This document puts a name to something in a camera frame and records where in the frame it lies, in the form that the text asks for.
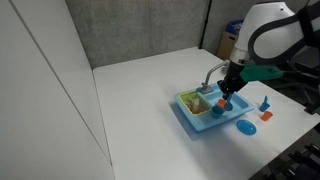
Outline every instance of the blue toy sink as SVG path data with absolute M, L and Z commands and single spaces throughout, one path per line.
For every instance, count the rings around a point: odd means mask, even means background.
M 213 118 L 210 114 L 211 107 L 215 106 L 218 100 L 222 98 L 222 92 L 220 91 L 217 84 L 213 84 L 211 85 L 211 87 L 214 89 L 214 91 L 208 94 L 202 94 L 201 92 L 197 92 L 195 89 L 174 96 L 180 109 L 185 114 L 187 120 L 190 122 L 196 133 L 204 131 L 218 124 L 230 121 L 254 109 L 254 106 L 249 101 L 247 101 L 238 93 L 234 93 L 231 98 L 233 109 L 231 111 L 225 111 L 223 115 L 218 119 Z M 201 98 L 201 101 L 206 101 L 203 102 L 205 103 L 205 109 L 203 110 L 203 112 L 193 114 L 192 111 L 190 111 L 190 109 L 188 108 L 188 100 L 186 100 L 188 99 L 186 98 L 186 96 L 188 95 L 190 95 L 190 97 L 197 96 L 198 98 Z

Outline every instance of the white table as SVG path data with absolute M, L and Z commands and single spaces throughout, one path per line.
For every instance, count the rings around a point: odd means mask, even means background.
M 173 96 L 199 87 L 221 60 L 190 48 L 94 70 L 116 180 L 248 179 L 319 121 L 304 107 L 260 82 L 240 94 L 258 107 L 265 95 L 274 117 L 255 109 L 194 134 Z M 214 72 L 210 84 L 222 79 Z M 236 127 L 247 119 L 257 133 Z

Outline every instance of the gray wall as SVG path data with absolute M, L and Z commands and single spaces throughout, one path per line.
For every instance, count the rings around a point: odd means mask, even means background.
M 208 1 L 66 0 L 92 68 L 197 46 Z M 262 1 L 213 0 L 204 48 L 215 54 L 226 24 Z

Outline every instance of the white wall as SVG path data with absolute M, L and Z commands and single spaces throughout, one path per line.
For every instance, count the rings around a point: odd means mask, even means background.
M 0 24 L 0 179 L 113 180 L 109 161 L 7 0 L 0 0 Z
M 92 70 L 65 1 L 10 1 L 23 17 L 82 119 L 110 159 Z

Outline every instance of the green object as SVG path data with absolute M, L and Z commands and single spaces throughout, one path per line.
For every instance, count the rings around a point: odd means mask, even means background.
M 283 72 L 276 66 L 247 66 L 240 76 L 244 82 L 261 81 L 281 78 Z
M 186 109 L 192 116 L 202 115 L 204 113 L 209 112 L 212 108 L 211 104 L 200 93 L 195 91 L 180 94 L 179 99 L 181 102 L 183 102 L 183 105 L 186 107 Z M 192 107 L 192 104 L 196 99 L 199 99 L 200 106 L 203 108 L 203 111 L 197 114 L 194 114 L 192 110 L 190 110 L 190 106 Z

